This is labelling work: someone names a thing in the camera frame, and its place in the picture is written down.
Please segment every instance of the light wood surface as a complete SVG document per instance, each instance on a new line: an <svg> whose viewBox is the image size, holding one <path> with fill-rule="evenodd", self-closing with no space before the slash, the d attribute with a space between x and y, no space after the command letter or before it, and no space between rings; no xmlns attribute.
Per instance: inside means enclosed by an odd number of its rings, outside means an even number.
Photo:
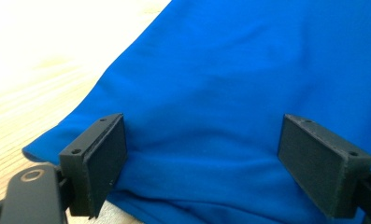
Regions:
<svg viewBox="0 0 371 224"><path fill-rule="evenodd" d="M21 149L68 115L167 3L0 1L0 200L35 165ZM91 222L138 223L109 203L102 214Z"/></svg>

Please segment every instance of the blue fabric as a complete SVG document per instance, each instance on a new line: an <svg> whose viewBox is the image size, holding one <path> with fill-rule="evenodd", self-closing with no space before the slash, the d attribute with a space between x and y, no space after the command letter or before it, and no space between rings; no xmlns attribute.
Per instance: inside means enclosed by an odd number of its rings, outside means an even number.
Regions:
<svg viewBox="0 0 371 224"><path fill-rule="evenodd" d="M371 153L371 0L173 0L23 152L58 163L118 112L129 157L109 199L146 223L360 223L327 220L277 150L291 113Z"/></svg>

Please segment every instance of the blue cloth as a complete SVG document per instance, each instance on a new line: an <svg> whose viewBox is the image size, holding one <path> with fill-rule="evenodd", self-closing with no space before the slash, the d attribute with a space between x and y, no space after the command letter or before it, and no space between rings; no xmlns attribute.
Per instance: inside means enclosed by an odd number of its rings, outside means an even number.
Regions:
<svg viewBox="0 0 371 224"><path fill-rule="evenodd" d="M129 157L109 199L146 223L360 223L327 220L277 150L290 113L371 153L371 0L173 0L23 152L58 163L118 112Z"/></svg>

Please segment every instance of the blue towel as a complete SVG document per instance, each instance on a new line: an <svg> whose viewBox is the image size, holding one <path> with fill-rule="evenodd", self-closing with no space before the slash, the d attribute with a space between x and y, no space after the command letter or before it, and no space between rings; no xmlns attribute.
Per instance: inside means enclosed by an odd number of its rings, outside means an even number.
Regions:
<svg viewBox="0 0 371 224"><path fill-rule="evenodd" d="M23 152L58 163L118 112L128 161L109 200L146 223L360 223L327 219L277 152L291 113L371 153L371 0L173 0Z"/></svg>

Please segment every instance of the cloth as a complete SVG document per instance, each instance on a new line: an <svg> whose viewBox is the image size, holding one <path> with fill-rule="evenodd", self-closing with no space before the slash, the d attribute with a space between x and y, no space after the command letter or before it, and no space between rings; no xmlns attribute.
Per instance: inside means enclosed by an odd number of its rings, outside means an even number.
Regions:
<svg viewBox="0 0 371 224"><path fill-rule="evenodd" d="M277 151L290 113L371 153L371 1L174 0L23 152L58 163L118 112L128 161L109 200L146 223L360 223L327 219Z"/></svg>

